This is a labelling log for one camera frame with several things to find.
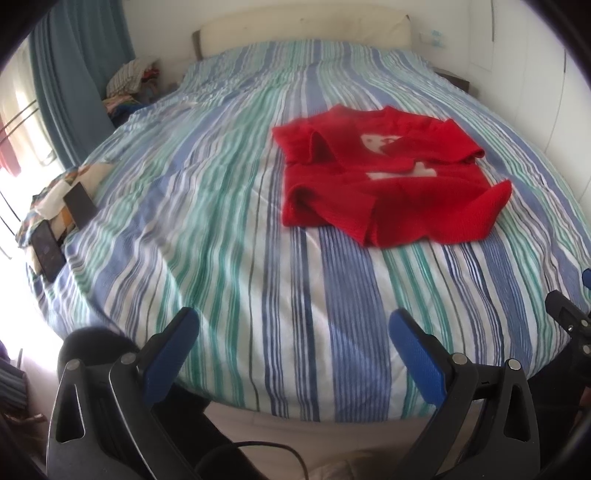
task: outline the wall outlet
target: wall outlet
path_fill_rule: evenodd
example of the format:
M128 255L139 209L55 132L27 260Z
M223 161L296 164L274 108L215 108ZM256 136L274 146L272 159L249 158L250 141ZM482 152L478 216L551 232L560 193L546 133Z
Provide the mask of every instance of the wall outlet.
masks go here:
M443 34L439 30L431 30L430 32L419 33L421 43L431 45L432 47L445 48L443 41Z

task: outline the red sweater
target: red sweater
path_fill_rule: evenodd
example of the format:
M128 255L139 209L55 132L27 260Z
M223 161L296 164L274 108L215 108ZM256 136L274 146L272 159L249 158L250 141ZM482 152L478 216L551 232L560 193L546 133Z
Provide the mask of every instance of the red sweater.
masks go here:
M285 152L285 226L334 225L361 245L485 238L511 196L451 119L336 106L272 130Z

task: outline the bolt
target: bolt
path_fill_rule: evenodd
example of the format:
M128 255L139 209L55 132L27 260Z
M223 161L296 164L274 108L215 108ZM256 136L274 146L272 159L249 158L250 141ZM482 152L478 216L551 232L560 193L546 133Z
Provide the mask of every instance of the bolt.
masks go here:
M76 370L76 368L78 368L79 366L80 366L80 360L78 360L77 358L75 358L74 360L70 360L66 364L66 368L68 370Z
M457 365L466 365L468 363L468 357L463 353L454 353L452 360Z
M121 363L124 365L130 365L135 362L135 353L125 353L121 356Z
M519 369L521 369L521 364L519 363L519 360L515 360L514 358L511 358L507 362L507 365L509 365L509 368L511 368L512 370L519 370Z

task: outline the blue curtain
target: blue curtain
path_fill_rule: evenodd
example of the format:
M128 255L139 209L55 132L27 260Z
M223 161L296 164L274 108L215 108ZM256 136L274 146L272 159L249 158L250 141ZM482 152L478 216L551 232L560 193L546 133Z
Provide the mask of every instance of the blue curtain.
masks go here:
M134 59L121 0L60 0L30 37L39 110L65 168L80 165L114 131L101 100Z

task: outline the colorful blanket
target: colorful blanket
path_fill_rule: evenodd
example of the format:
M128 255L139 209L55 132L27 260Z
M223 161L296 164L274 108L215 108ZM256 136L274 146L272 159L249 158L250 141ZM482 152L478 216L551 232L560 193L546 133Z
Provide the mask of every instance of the colorful blanket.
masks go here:
M284 156L271 127L342 104L453 118L514 192L482 242L361 248L331 227L281 225ZM182 306L202 329L179 381L239 408L311 421L428 412L387 318L405 307L450 352L529 375L567 337L544 311L581 308L583 215L543 155L420 57L349 43L262 43L198 62L179 90L131 116L88 159L116 160L100 212L69 235L53 285L32 278L61 336L103 325L139 345Z

